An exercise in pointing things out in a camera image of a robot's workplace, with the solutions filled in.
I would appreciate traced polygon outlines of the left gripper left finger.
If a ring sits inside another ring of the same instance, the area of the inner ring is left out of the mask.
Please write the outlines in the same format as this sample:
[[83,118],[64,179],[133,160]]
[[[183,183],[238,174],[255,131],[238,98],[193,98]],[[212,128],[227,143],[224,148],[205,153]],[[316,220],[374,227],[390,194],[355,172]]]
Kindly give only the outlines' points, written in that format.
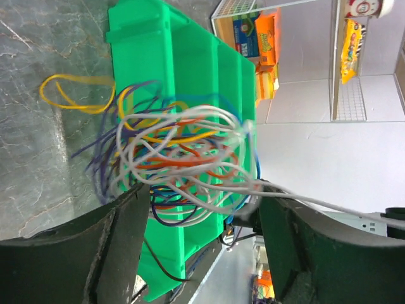
[[29,238],[1,241],[1,303],[130,303],[147,185]]

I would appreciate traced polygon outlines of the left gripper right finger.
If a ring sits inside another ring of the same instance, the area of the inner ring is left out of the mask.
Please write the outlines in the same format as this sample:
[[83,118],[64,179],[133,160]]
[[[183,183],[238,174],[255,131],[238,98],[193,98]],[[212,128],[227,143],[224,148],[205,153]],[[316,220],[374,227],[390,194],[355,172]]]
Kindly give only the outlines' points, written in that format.
[[259,217],[280,303],[404,303],[404,240],[338,222],[266,186]]

